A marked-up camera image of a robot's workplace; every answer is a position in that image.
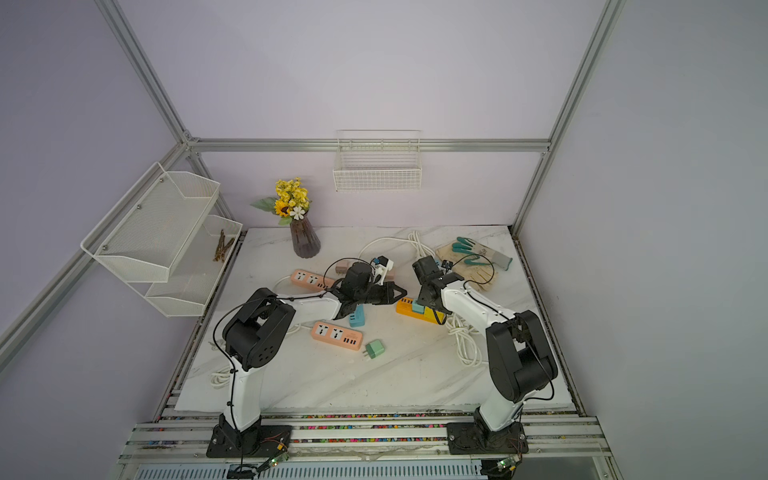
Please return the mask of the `blue power strip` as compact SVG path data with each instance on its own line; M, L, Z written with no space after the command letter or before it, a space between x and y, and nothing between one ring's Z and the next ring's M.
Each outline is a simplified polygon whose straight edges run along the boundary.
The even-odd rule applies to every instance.
M355 310L348 317L349 326L353 329L361 328L365 325L365 313L362 305L357 305Z

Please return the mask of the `orange power strip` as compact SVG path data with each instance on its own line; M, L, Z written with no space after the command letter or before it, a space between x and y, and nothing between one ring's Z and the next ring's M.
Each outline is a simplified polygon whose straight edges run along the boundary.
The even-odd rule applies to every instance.
M444 313L421 305L416 300L409 297L400 299L395 304L395 311L400 315L408 316L436 325L445 324L446 315Z

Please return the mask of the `pink power strip front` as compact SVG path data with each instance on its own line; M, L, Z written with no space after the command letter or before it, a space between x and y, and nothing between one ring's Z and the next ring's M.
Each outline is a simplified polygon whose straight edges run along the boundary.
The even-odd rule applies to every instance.
M310 334L317 341L348 350L359 351L363 345L362 332L322 321L314 323Z

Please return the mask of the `pink power strip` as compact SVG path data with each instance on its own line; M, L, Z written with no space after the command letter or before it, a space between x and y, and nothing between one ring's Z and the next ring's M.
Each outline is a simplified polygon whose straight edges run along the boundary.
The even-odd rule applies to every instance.
M289 279L294 286L313 293L323 292L334 283L334 279L331 277L302 269L295 270Z
M310 334L317 341L348 350L359 351L363 345L362 332L322 321L314 323Z

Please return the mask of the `green charger plug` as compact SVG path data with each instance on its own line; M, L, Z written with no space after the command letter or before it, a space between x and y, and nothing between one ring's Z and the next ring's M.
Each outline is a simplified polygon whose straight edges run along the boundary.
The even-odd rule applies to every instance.
M384 343L380 339L374 339L363 347L363 356L367 359L380 357L386 351Z

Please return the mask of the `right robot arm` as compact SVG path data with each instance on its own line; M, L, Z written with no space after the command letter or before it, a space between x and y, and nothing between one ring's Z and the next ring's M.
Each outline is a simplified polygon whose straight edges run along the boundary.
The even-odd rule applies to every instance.
M425 256L412 264L420 285L417 302L458 316L486 341L494 389L478 408L479 422L497 432L510 426L536 391L553 385L558 365L539 317L514 312L488 299L461 275Z

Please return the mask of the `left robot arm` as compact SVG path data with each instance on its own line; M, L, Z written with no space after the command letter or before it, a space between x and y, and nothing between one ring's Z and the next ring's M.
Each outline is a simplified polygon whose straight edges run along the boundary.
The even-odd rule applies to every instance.
M227 312L222 341L216 344L230 364L230 393L223 410L227 424L243 432L260 419L261 370L277 355L292 326L335 321L360 305L394 305L405 298L407 290L388 281L386 270L381 263L357 261L320 292L290 296L259 288Z

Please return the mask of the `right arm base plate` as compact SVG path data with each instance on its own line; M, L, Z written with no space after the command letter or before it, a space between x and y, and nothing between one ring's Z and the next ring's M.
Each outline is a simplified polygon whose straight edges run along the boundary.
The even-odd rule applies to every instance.
M452 455L527 454L529 445L523 425L513 422L499 431L491 431L479 423L463 422L446 425L447 444Z

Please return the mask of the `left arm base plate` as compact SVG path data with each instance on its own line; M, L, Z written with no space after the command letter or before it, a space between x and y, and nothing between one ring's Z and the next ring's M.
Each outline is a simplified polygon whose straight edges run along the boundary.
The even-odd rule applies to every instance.
M284 453L291 440L289 425L261 425L256 423L243 432L236 431L227 422L214 426L209 441L207 458L272 458Z

